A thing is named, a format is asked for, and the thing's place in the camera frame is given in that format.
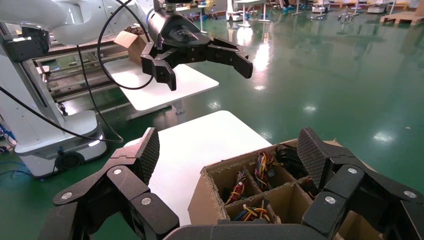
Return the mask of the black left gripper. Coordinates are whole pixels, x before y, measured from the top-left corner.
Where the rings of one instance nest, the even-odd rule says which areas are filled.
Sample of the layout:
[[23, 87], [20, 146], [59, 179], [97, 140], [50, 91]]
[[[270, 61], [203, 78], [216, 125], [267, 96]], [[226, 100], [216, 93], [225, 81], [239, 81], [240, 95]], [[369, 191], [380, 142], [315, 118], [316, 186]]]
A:
[[151, 75], [157, 83], [177, 89], [173, 67], [178, 64], [209, 61], [232, 66], [245, 79], [253, 74], [253, 63], [243, 47], [231, 41], [214, 37], [211, 40], [185, 16], [160, 8], [152, 12], [147, 21], [148, 42], [140, 56], [143, 73]]

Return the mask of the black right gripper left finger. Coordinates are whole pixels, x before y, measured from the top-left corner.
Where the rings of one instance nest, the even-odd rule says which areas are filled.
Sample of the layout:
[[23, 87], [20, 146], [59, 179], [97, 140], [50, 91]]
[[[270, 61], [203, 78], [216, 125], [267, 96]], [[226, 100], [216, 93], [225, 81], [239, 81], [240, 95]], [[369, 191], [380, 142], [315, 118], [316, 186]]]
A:
[[41, 240], [90, 240], [105, 220], [121, 214], [142, 240], [162, 240], [178, 216], [149, 188], [160, 156], [158, 131], [114, 151], [97, 172], [60, 191], [41, 229]]

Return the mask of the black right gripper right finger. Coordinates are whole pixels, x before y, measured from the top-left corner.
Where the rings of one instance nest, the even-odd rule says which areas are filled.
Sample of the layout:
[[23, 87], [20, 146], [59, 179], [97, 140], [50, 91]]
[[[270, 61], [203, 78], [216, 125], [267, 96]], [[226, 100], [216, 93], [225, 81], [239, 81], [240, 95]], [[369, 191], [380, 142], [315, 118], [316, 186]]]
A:
[[367, 167], [348, 148], [320, 139], [310, 127], [300, 130], [297, 155], [318, 190], [302, 217], [332, 239], [349, 212], [362, 216], [385, 240], [424, 237], [424, 196]]

